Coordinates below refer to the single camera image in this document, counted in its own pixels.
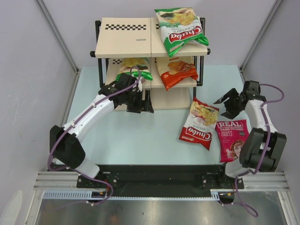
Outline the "orange cassava chips bag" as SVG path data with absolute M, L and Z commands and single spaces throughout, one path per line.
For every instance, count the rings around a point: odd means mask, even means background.
M 166 91 L 186 78 L 192 78 L 195 81 L 198 78 L 193 56 L 157 57 L 156 61 L 157 70 Z

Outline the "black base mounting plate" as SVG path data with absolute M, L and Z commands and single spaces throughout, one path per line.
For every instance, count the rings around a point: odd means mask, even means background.
M 96 179 L 111 184 L 117 196 L 196 197 L 212 189 L 244 188 L 222 165 L 100 165 Z

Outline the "beige three-tier shelf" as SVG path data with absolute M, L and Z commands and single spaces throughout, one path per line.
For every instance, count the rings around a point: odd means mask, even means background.
M 210 49 L 200 44 L 186 44 L 174 58 L 179 68 L 197 70 L 198 78 L 185 78 L 166 90 L 157 61 L 166 63 L 168 72 L 177 73 L 160 36 L 157 18 L 102 18 L 95 21 L 97 46 L 90 52 L 97 58 L 99 85 L 103 87 L 119 74 L 137 66 L 144 78 L 143 97 L 150 99 L 154 110 L 188 109 L 196 88 L 203 84 L 204 56 Z

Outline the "green Chuba chips bag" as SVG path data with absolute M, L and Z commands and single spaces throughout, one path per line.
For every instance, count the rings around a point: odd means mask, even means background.
M 119 80 L 123 73 L 133 75 L 135 77 L 138 77 L 140 74 L 145 80 L 153 80 L 148 58 L 123 58 L 119 72 L 116 76 L 116 81 Z
M 169 57 L 189 42 L 209 45 L 200 19 L 191 7 L 155 9 L 161 40 Z

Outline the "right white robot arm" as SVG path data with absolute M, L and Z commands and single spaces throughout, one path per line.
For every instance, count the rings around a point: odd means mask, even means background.
M 216 176 L 221 188 L 229 187 L 233 178 L 249 173 L 274 172 L 282 156 L 287 138 L 272 124 L 267 111 L 270 102 L 261 95 L 261 86 L 257 81 L 245 81 L 241 93 L 232 88 L 215 101 L 215 104 L 224 104 L 225 112 L 221 116 L 227 118 L 227 124 L 244 111 L 252 128 L 239 158 L 226 163 L 224 172 Z

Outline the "pink Real chips bag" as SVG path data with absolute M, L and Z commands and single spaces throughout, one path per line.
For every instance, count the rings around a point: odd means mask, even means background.
M 220 162 L 227 163 L 238 159 L 249 135 L 247 121 L 219 121 L 216 131 L 220 142 Z

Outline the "red Chuba chips bag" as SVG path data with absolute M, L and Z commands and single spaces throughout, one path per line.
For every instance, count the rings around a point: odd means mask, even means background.
M 179 139 L 189 143 L 201 144 L 209 150 L 218 118 L 219 108 L 193 98 Z

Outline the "aluminium rail frame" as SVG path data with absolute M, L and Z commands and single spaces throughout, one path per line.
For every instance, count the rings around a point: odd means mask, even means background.
M 86 208 L 99 189 L 77 188 L 73 172 L 40 172 L 26 224 L 45 225 L 297 225 L 290 189 L 282 172 L 245 176 L 245 192 L 259 212 L 255 219 L 243 209 L 220 206 L 213 197 L 163 199 L 114 198 L 100 208 Z

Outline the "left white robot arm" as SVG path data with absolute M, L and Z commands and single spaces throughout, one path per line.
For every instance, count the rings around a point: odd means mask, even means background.
M 49 163 L 53 158 L 61 161 L 65 168 L 71 168 L 87 176 L 87 182 L 97 188 L 104 178 L 100 168 L 86 156 L 82 142 L 89 131 L 107 114 L 118 106 L 125 105 L 129 113 L 149 112 L 154 109 L 151 104 L 150 91 L 142 90 L 145 79 L 139 75 L 122 73 L 117 81 L 103 86 L 89 106 L 62 127 L 57 125 L 50 129 Z

